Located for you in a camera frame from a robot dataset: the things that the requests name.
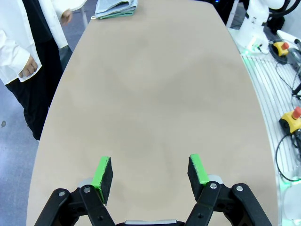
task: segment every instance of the person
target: person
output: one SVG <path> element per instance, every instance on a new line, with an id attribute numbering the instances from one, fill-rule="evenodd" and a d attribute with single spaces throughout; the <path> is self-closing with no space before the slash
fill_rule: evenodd
<path id="1" fill-rule="evenodd" d="M 24 108 L 40 140 L 63 74 L 59 48 L 68 45 L 60 21 L 72 19 L 62 0 L 0 0 L 0 79 Z"/>

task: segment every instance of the screw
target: screw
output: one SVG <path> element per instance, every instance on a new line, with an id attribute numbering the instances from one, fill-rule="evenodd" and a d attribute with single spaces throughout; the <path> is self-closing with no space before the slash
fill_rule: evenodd
<path id="1" fill-rule="evenodd" d="M 216 185 L 215 183 L 211 183 L 210 188 L 216 189 L 216 188 L 217 188 L 217 185 Z"/>
<path id="2" fill-rule="evenodd" d="M 64 196 L 65 195 L 65 192 L 64 191 L 61 191 L 59 194 L 58 194 L 58 196 L 60 196 L 60 197 L 62 197 L 62 196 Z"/>
<path id="3" fill-rule="evenodd" d="M 236 190 L 238 190 L 239 192 L 242 192 L 243 191 L 243 187 L 242 186 L 237 186 Z"/>
<path id="4" fill-rule="evenodd" d="M 90 189 L 89 187 L 85 187 L 85 188 L 84 188 L 84 192 L 85 192 L 85 193 L 89 193 L 90 191 L 91 191 L 91 189 Z"/>

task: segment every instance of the folded cloth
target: folded cloth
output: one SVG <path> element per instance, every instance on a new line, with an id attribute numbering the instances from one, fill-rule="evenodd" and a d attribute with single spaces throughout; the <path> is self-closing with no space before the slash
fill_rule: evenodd
<path id="1" fill-rule="evenodd" d="M 93 18 L 131 16 L 138 6 L 138 0 L 98 0 Z"/>

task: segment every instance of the green gripper pad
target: green gripper pad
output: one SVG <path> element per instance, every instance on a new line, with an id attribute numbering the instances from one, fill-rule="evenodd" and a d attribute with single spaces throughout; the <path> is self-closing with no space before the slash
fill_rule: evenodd
<path id="1" fill-rule="evenodd" d="M 110 188 L 113 180 L 113 170 L 110 157 L 101 157 L 91 185 L 99 190 L 103 204 L 108 203 Z"/>
<path id="2" fill-rule="evenodd" d="M 198 201 L 203 186 L 209 181 L 209 177 L 198 154 L 190 155 L 187 174 L 194 198 Z"/>

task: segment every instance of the black pants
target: black pants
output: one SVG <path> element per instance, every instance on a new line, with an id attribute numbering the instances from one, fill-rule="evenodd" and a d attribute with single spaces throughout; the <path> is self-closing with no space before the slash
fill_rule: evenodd
<path id="1" fill-rule="evenodd" d="M 33 137 L 40 140 L 45 119 L 56 87 L 63 74 L 58 47 L 54 39 L 36 44 L 42 63 L 40 70 L 29 80 L 13 80 L 6 87 L 24 108 L 24 117 Z"/>

